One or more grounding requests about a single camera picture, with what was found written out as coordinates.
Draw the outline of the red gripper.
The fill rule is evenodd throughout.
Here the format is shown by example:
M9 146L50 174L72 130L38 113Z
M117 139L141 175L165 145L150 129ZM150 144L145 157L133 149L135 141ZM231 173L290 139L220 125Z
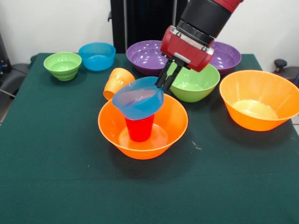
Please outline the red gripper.
M160 50L170 57L155 83L157 88L163 86L164 92L170 89L182 69L182 66L177 64L174 72L167 77L167 71L173 62L172 58L180 59L186 63L187 68L200 72L209 64L214 54L212 47L196 42L172 25L163 36Z

